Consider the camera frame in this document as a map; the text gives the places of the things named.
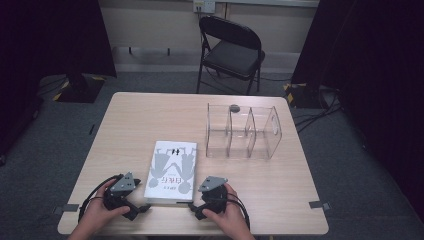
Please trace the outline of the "white wall power socket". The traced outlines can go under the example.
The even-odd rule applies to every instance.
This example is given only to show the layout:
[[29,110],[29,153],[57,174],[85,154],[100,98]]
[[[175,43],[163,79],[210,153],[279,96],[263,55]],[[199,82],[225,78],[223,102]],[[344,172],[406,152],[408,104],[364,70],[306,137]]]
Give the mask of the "white wall power socket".
[[194,13],[209,13],[215,12],[216,2],[214,0],[193,0]]

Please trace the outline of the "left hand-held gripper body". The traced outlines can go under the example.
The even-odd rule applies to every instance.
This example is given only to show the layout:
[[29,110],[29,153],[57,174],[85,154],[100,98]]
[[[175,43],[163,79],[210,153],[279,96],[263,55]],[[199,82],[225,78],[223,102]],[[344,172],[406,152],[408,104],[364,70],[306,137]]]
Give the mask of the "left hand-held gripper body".
[[137,187],[134,186],[134,179],[131,172],[115,177],[115,181],[107,188],[103,197],[103,203],[108,210],[123,207],[129,202],[126,197]]

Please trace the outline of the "grey tape strip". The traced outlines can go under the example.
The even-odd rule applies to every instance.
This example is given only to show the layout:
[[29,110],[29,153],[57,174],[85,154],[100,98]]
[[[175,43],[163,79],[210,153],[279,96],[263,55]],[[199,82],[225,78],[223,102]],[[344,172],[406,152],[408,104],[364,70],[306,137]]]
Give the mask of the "grey tape strip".
[[56,215],[61,215],[64,212],[77,212],[78,209],[78,204],[64,204],[62,206],[56,206],[53,210],[53,213]]
[[311,209],[322,208],[324,211],[327,211],[331,208],[331,205],[328,202],[321,201],[311,201],[309,206]]

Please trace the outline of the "clear acrylic book rack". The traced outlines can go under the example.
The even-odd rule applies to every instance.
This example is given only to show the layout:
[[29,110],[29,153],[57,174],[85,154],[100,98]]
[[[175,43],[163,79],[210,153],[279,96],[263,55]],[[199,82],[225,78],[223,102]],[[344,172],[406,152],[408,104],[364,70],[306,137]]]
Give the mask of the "clear acrylic book rack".
[[282,139],[276,107],[239,105],[232,113],[231,105],[207,106],[206,156],[271,159]]

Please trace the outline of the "black curtain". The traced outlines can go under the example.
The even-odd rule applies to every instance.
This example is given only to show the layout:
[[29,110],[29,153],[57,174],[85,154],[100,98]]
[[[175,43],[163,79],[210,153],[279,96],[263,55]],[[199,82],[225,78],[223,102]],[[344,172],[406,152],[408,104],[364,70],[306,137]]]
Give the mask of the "black curtain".
[[0,0],[0,156],[62,74],[116,75],[99,0]]
[[319,0],[292,81],[338,90],[424,221],[424,0]]

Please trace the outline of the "white book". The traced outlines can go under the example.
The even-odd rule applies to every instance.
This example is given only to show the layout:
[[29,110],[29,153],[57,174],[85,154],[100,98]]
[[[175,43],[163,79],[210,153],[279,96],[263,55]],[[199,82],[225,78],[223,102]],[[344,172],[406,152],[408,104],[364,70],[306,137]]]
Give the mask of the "white book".
[[197,144],[157,141],[144,197],[150,204],[176,204],[193,201]]

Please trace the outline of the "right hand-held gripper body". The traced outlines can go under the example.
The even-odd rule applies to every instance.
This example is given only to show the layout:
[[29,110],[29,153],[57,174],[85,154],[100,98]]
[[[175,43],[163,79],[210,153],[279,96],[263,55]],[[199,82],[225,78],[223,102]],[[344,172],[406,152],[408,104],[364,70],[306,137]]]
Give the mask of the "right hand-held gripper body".
[[217,176],[208,176],[200,185],[198,191],[202,193],[204,204],[200,209],[209,209],[214,213],[224,212],[226,209],[228,191],[225,187],[228,179]]

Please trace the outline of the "person's left hand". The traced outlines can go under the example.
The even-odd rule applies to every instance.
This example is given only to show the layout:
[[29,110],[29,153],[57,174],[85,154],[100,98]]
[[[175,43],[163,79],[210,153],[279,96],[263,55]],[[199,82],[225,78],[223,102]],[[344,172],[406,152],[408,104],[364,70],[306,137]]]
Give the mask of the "person's left hand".
[[129,211],[129,207],[123,206],[114,210],[108,210],[103,203],[103,196],[106,189],[113,183],[109,180],[103,184],[96,192],[95,197],[89,201],[84,216],[79,221],[76,228],[101,230],[114,218],[121,216]]

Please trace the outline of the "black stand base yellow tape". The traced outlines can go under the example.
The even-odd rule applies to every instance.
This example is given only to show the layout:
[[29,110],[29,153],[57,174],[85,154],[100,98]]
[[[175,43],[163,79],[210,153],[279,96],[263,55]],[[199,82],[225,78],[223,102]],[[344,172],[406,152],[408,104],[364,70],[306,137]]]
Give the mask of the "black stand base yellow tape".
[[293,108],[320,109],[319,90],[308,84],[286,84],[286,98]]
[[53,100],[69,103],[94,103],[104,83],[103,77],[67,74],[66,82]]

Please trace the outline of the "person's right hand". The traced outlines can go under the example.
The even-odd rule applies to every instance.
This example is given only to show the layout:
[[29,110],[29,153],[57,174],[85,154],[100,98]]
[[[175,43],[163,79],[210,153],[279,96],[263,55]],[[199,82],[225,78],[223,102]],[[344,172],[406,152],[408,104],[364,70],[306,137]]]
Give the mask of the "person's right hand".
[[213,221],[224,233],[230,229],[249,229],[240,207],[235,203],[237,200],[236,191],[228,184],[225,184],[228,191],[228,199],[231,202],[226,203],[226,210],[217,214],[209,209],[204,209],[206,217]]

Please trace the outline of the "black folding chair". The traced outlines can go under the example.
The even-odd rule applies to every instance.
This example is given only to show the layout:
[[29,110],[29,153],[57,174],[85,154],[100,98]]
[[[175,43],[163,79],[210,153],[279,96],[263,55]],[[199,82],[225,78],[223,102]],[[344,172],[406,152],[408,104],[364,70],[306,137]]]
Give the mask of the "black folding chair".
[[245,25],[210,15],[199,20],[199,28],[202,41],[196,92],[204,84],[201,80],[204,67],[247,81],[246,95],[253,83],[259,91],[265,59],[259,36]]

